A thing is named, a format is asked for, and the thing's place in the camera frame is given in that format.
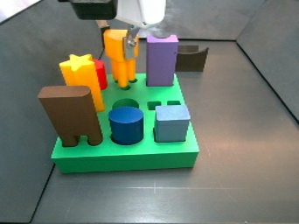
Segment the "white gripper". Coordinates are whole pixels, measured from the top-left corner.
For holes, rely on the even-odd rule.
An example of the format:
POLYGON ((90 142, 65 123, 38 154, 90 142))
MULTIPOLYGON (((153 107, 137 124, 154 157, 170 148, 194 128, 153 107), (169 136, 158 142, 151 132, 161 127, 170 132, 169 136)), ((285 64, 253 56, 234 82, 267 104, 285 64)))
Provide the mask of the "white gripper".
MULTIPOLYGON (((165 12, 166 0, 118 0, 117 19, 130 24, 123 38, 126 60, 137 56, 137 35, 141 28, 159 24, 165 19, 165 12)), ((101 33, 110 28, 106 20, 98 20, 98 26, 101 33)))

